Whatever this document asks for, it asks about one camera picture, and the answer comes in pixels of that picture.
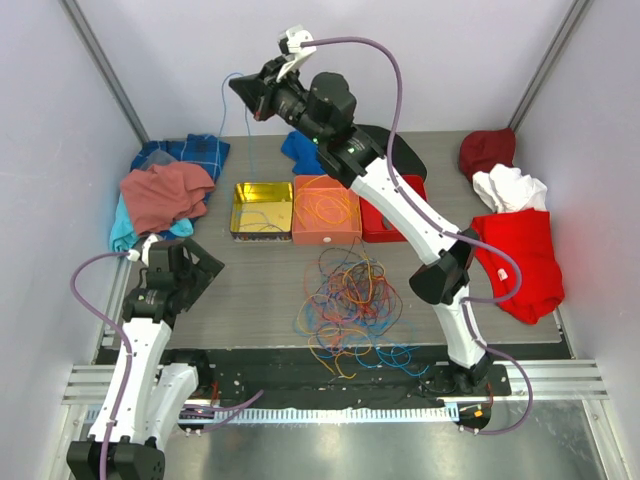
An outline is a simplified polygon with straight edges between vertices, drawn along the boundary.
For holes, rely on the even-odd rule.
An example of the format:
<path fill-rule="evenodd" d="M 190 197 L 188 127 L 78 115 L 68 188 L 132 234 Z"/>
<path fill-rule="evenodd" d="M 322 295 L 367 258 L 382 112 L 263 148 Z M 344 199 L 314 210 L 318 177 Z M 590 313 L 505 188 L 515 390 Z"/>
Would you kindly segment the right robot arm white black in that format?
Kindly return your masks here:
<path fill-rule="evenodd" d="M 409 284 L 440 322 L 453 386 L 465 395 L 477 393 L 488 381 L 492 360 L 461 302 L 469 293 L 476 234 L 440 217 L 355 125 L 357 101 L 342 75 L 322 72 L 304 87 L 293 73 L 282 80 L 253 74 L 232 79 L 229 86 L 256 120 L 278 116 L 311 140 L 323 170 L 374 206 L 409 242 L 422 263 Z"/>

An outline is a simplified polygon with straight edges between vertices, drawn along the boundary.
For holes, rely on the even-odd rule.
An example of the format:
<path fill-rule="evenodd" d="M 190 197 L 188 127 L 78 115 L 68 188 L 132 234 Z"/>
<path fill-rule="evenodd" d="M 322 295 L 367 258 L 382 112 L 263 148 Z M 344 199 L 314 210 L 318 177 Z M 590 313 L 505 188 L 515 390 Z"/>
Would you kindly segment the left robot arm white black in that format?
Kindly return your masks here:
<path fill-rule="evenodd" d="M 87 439 L 74 441 L 66 462 L 77 479 L 161 479 L 164 448 L 188 398 L 205 397 L 213 371 L 205 352 L 168 351 L 179 314 L 206 291 L 224 264 L 191 238 L 149 236 L 124 253 L 141 262 L 124 297 L 122 321 L 106 318 L 121 340 L 111 381 Z"/>

